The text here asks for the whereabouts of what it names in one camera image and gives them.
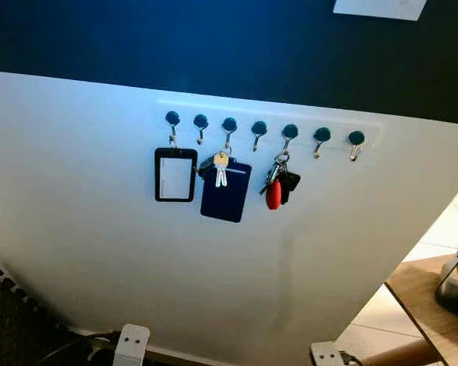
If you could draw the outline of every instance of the white panel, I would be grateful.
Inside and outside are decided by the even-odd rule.
[[[334,13],[416,21],[427,0],[336,0]]]
[[[170,133],[162,101],[239,110],[231,143],[253,166],[240,224],[199,214],[200,178],[192,203],[154,200],[153,154]],[[260,112],[272,133],[252,152]],[[206,113],[203,145],[187,116],[177,129],[199,159],[224,142]],[[270,211],[258,190],[288,121],[302,132],[289,163],[302,182]],[[313,159],[323,122],[339,138]],[[375,137],[351,163],[341,143],[357,125]],[[305,364],[457,192],[455,124],[0,73],[0,258],[79,328],[134,323],[174,352]]]

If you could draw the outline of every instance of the black badge holder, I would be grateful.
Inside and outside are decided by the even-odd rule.
[[[230,155],[232,148],[229,146],[229,139],[231,133],[237,129],[236,121],[233,118],[226,118],[222,127],[226,132],[224,149]],[[246,192],[250,182],[251,165],[241,164],[236,162],[236,159],[229,158],[228,164],[223,167],[223,170],[226,184],[222,185],[216,184],[218,174],[221,174],[221,172],[220,167],[218,169],[214,164],[213,158],[203,162],[198,170],[198,173],[204,179],[200,214],[219,220],[239,223],[243,216],[244,201],[246,200]]]
[[[172,134],[172,147],[159,147],[154,152],[155,199],[159,202],[191,202],[195,190],[197,151],[176,145],[175,126],[180,122],[176,112],[166,114]]]

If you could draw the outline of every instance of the dark blue wall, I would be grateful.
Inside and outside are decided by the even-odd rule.
[[[458,0],[0,0],[0,71],[458,123]]]

